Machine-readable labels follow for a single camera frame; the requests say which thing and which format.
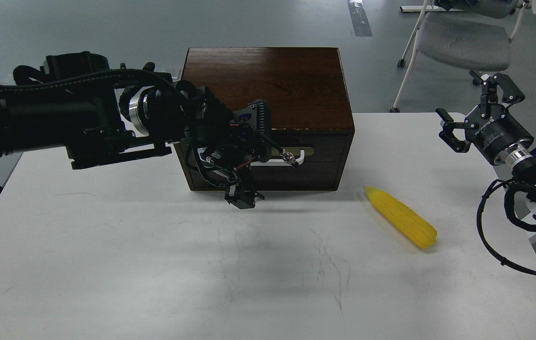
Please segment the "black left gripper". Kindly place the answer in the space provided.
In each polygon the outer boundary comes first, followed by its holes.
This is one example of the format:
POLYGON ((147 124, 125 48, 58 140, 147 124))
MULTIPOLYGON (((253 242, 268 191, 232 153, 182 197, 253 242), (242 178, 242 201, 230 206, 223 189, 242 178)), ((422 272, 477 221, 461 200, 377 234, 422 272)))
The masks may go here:
POLYGON ((238 209, 253 209, 265 196, 256 190, 247 172, 255 162, 266 164, 276 149, 284 164, 300 166, 298 159, 271 137, 271 109, 262 99, 241 110, 231 110, 206 86, 186 90, 193 103, 190 133, 186 137, 186 168, 199 173, 214 187, 229 187, 225 200, 238 209))

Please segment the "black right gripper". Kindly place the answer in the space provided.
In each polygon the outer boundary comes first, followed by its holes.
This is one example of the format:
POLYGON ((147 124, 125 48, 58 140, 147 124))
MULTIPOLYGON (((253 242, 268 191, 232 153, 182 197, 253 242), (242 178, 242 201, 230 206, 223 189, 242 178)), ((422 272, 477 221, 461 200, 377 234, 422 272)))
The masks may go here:
POLYGON ((437 108, 436 113, 443 122, 438 136, 456 153, 467 153, 473 144, 489 164, 504 164, 499 156, 504 149, 513 144, 527 148, 534 142, 534 137, 507 110, 526 97, 508 75, 495 73, 490 76, 473 70, 468 73, 473 78, 473 85, 482 87, 478 106, 466 116, 467 122, 455 122, 447 110, 437 108), (481 107, 487 105, 490 114, 483 117, 481 107), (466 140, 458 139, 455 129, 466 130, 466 140))

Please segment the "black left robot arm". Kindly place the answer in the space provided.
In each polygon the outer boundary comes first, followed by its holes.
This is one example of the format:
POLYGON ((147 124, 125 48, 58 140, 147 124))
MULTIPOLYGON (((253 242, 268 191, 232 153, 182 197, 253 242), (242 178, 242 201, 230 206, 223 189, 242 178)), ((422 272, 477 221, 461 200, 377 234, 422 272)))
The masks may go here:
POLYGON ((184 142, 184 165, 239 209, 264 199, 251 164, 268 163, 273 149, 291 167, 304 159, 270 137, 265 101, 230 110, 208 87, 174 81, 153 62, 112 69, 102 55, 74 52, 37 69, 20 65, 13 79, 0 84, 0 157, 63 146, 82 170, 169 155, 184 142))

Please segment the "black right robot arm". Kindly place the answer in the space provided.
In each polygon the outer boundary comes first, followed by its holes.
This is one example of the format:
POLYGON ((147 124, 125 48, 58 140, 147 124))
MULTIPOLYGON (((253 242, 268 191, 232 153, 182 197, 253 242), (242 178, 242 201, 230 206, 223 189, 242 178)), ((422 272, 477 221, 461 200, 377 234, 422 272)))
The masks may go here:
POLYGON ((488 252, 501 265, 536 276, 536 271, 496 252, 483 230, 486 201, 503 187, 506 189, 504 213, 508 220, 525 231, 536 233, 536 148, 529 150, 534 138, 510 114, 510 108, 524 99, 525 95, 508 75, 497 73, 482 81, 480 102, 463 122, 455 122, 443 108, 437 108, 436 113, 441 118, 439 137, 453 151, 466 153, 475 146, 489 164, 510 167, 511 179, 493 181, 482 195, 477 209, 477 231, 488 252))

